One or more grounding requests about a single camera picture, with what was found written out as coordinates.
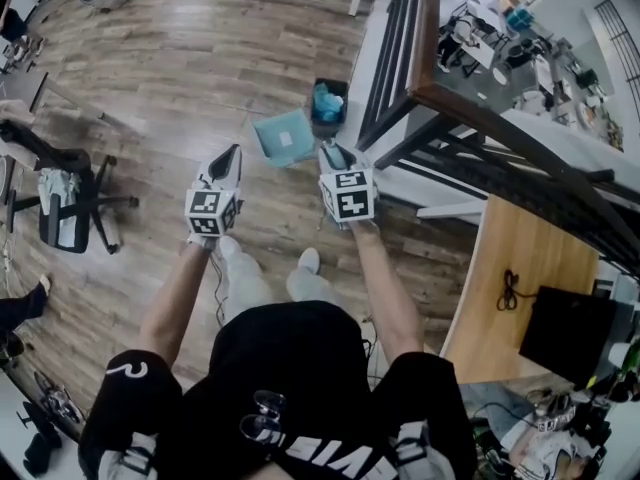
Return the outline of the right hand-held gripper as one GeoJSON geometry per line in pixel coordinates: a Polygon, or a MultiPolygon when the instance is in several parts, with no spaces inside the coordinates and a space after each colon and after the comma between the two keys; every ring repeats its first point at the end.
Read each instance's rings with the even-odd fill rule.
{"type": "Polygon", "coordinates": [[[318,150],[319,187],[335,224],[374,218],[377,189],[371,163],[357,148],[348,149],[348,168],[336,169],[335,140],[322,140],[318,150]]]}

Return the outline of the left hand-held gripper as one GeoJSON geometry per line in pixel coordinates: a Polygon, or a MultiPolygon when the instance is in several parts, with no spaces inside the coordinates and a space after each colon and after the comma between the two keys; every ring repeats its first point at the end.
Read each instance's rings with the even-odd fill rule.
{"type": "Polygon", "coordinates": [[[201,163],[195,181],[187,190],[184,215],[190,231],[197,236],[217,238],[228,234],[241,212],[241,146],[234,144],[231,153],[227,175],[223,151],[201,163]]]}

